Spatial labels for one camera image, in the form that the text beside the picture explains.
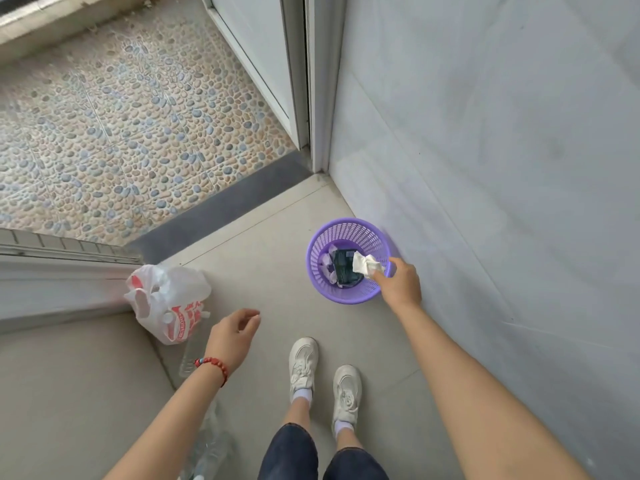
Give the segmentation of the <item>person's left hand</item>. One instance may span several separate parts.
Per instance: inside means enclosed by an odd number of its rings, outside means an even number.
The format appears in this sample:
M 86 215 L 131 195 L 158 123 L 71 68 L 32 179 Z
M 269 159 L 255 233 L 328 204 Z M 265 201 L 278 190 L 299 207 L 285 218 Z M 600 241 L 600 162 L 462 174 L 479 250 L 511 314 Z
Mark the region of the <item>person's left hand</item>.
M 222 387 L 243 364 L 251 348 L 252 340 L 236 340 L 234 338 L 233 312 L 213 325 L 204 356 L 198 360 L 198 367 L 204 367 L 207 371 L 213 371 L 218 375 L 217 382 Z

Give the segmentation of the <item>person's left leg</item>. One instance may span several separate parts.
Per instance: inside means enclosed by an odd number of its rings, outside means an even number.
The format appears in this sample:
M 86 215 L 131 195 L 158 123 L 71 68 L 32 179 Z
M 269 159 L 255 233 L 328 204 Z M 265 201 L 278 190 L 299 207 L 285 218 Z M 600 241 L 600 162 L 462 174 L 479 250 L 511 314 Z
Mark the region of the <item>person's left leg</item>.
M 308 398 L 295 397 L 284 416 L 283 425 L 295 424 L 311 434 L 310 406 L 311 402 Z

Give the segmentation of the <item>white red plastic bag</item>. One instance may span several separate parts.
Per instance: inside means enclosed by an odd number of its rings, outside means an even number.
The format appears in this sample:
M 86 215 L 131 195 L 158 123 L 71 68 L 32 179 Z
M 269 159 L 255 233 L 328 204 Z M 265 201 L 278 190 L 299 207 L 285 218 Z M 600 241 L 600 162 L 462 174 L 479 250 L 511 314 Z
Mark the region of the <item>white red plastic bag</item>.
M 146 264 L 126 281 L 124 299 L 144 329 L 167 346 L 187 341 L 202 318 L 212 288 L 201 271 Z

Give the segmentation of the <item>white tissue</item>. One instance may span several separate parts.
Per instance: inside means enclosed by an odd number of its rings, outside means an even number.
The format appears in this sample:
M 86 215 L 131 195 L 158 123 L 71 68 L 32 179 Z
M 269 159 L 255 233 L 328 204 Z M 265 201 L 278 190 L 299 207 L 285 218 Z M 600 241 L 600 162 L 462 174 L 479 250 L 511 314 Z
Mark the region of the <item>white tissue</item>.
M 351 266 L 354 273 L 361 274 L 368 280 L 373 280 L 376 273 L 385 273 L 385 267 L 374 256 L 365 256 L 357 250 L 353 254 Z

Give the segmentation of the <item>person's left forearm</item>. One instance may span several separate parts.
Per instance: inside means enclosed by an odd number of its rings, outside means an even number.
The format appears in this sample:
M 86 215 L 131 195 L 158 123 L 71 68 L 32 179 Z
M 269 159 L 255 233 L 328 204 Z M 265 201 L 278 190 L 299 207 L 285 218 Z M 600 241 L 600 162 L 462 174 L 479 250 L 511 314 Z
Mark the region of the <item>person's left forearm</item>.
M 177 480 L 220 389 L 217 379 L 197 368 L 103 480 Z

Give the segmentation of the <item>person's left white sneaker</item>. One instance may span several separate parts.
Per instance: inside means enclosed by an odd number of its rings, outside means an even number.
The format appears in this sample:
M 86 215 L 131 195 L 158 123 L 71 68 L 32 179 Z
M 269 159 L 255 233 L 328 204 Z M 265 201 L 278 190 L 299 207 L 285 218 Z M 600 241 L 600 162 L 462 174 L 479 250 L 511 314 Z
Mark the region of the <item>person's left white sneaker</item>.
M 315 389 L 315 373 L 319 348 L 315 339 L 303 337 L 295 341 L 289 354 L 290 401 L 298 388 Z

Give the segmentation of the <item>dark grey door threshold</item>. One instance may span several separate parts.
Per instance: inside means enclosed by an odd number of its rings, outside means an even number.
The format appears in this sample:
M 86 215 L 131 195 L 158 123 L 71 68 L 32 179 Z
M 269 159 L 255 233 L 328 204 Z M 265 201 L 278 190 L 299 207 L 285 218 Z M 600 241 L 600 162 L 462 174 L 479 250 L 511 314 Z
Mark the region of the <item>dark grey door threshold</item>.
M 312 176 L 308 146 L 284 155 L 238 183 L 126 244 L 145 263 L 159 264 Z

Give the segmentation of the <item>person's right white sneaker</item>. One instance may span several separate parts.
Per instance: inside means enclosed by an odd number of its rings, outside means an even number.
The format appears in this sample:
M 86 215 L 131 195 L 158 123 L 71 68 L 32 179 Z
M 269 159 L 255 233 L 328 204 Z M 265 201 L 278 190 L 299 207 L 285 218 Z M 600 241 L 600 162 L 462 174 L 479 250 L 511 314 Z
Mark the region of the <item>person's right white sneaker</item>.
M 345 420 L 357 425 L 358 410 L 362 398 L 362 379 L 353 365 L 341 365 L 333 377 L 333 423 Z

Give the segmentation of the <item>white door frame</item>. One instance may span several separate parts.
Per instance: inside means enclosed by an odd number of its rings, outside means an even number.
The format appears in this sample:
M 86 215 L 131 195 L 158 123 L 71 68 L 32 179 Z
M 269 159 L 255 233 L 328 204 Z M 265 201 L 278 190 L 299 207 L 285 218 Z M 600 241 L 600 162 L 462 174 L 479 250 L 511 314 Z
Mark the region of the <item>white door frame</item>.
M 347 0 L 202 0 L 314 173 L 329 173 Z

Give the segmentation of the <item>person's right forearm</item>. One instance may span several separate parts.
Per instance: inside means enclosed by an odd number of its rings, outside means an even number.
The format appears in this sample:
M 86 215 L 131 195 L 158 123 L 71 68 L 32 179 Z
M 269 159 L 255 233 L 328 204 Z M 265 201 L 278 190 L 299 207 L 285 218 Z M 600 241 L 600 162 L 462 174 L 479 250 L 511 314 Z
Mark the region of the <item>person's right forearm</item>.
M 548 428 L 415 303 L 391 305 L 467 480 L 590 480 Z

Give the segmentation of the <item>clear plastic bottle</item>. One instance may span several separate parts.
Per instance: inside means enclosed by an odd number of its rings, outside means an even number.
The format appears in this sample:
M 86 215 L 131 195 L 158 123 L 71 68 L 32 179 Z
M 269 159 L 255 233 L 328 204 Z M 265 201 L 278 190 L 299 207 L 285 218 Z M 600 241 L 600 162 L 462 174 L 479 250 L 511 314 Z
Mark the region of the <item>clear plastic bottle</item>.
M 219 414 L 219 402 L 209 406 L 178 480 L 214 480 L 231 450 L 231 438 Z
M 184 355 L 179 368 L 179 376 L 182 379 L 187 379 L 196 370 L 196 361 L 204 356 L 211 326 L 211 314 L 203 312 L 200 321 L 194 326 L 186 341 Z

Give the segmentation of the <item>person's right hand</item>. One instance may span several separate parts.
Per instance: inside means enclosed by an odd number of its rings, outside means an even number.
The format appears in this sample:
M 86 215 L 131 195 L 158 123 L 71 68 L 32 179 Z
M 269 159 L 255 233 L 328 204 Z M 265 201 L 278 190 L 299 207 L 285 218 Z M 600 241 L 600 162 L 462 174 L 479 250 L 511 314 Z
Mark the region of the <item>person's right hand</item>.
M 415 267 L 404 259 L 391 257 L 390 263 L 395 267 L 395 274 L 390 277 L 395 279 L 396 284 L 392 290 L 381 291 L 381 293 L 386 304 L 400 317 L 407 311 L 414 311 L 421 307 L 420 279 Z

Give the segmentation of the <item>purple plastic waste basket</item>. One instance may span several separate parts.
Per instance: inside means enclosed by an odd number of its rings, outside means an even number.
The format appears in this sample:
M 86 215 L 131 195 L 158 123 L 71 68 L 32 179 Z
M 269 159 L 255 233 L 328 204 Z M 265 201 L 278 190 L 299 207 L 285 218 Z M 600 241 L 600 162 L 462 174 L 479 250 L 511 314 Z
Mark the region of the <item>purple plastic waste basket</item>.
M 389 234 L 363 219 L 341 217 L 327 222 L 313 234 L 305 257 L 310 282 L 325 298 L 341 305 L 359 305 L 379 296 L 380 287 L 367 278 L 352 288 L 331 284 L 320 268 L 321 256 L 327 254 L 331 246 L 372 255 L 384 266 L 384 274 L 391 276 L 394 269 L 388 259 L 396 256 L 398 250 Z

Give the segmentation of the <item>dark blue jeans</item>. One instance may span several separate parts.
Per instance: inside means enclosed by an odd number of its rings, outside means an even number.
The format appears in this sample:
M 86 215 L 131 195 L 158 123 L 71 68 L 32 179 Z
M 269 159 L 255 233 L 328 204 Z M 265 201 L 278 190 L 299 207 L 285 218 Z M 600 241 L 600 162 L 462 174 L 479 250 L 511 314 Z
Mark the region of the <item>dark blue jeans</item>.
M 319 461 L 311 435 L 288 423 L 274 435 L 262 460 L 257 480 L 319 480 Z M 338 450 L 322 480 L 389 480 L 379 462 L 366 450 Z

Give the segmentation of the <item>metal sliding door track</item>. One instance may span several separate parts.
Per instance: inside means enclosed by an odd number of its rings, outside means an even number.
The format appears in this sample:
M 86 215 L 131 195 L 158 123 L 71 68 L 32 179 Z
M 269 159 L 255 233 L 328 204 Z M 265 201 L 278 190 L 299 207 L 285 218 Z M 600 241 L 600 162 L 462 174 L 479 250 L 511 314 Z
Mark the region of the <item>metal sliding door track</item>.
M 0 335 L 128 313 L 127 248 L 0 228 Z

